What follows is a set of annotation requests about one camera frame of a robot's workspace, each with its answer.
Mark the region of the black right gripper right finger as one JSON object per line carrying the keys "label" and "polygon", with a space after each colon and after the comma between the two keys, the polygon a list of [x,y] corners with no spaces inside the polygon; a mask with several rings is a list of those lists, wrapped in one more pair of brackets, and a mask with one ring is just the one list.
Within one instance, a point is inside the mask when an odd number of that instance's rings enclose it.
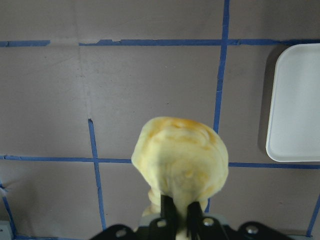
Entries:
{"label": "black right gripper right finger", "polygon": [[199,202],[193,202],[187,207],[187,237],[189,240],[200,239],[201,219],[203,211]]}

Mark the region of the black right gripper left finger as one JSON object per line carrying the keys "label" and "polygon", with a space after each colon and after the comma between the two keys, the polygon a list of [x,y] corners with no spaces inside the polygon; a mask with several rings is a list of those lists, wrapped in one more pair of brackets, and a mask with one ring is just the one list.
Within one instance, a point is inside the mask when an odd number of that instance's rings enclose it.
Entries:
{"label": "black right gripper left finger", "polygon": [[178,230],[178,214],[171,197],[161,195],[159,229],[164,240],[175,240]]}

